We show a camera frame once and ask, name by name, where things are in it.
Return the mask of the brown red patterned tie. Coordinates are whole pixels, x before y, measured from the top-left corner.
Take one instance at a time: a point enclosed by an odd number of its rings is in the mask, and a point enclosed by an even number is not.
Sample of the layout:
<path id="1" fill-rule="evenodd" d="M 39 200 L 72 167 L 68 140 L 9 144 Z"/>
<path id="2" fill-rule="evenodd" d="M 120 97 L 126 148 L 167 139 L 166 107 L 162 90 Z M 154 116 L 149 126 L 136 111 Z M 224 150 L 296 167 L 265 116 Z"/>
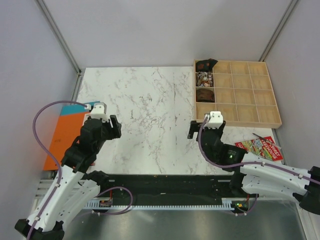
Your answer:
<path id="1" fill-rule="evenodd" d="M 210 89 L 199 88 L 196 90 L 196 102 L 214 103 L 215 93 Z"/>

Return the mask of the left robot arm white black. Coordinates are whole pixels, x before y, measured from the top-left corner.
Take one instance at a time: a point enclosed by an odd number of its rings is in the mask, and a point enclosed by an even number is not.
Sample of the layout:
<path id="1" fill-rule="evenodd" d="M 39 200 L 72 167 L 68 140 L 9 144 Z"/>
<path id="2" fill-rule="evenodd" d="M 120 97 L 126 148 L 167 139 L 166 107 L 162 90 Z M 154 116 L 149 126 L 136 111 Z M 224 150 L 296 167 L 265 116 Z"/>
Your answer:
<path id="1" fill-rule="evenodd" d="M 67 225 L 91 199 L 110 191 L 103 171 L 87 173 L 106 141 L 122 136 L 115 115 L 90 114 L 65 151 L 58 173 L 36 210 L 14 228 L 28 240 L 61 240 Z"/>

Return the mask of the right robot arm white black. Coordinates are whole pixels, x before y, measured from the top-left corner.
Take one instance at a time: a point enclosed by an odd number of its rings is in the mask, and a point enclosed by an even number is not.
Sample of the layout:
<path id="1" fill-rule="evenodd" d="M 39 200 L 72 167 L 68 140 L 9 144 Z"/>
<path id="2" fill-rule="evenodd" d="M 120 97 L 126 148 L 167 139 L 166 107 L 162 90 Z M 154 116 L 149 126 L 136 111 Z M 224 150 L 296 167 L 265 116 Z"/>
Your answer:
<path id="1" fill-rule="evenodd" d="M 263 159 L 247 150 L 223 143 L 221 140 L 225 121 L 213 127 L 206 122 L 192 120 L 188 139 L 197 135 L 199 150 L 211 165 L 232 172 L 229 191 L 235 197 L 244 193 L 266 195 L 297 202 L 305 211 L 320 213 L 320 169 L 294 168 Z"/>

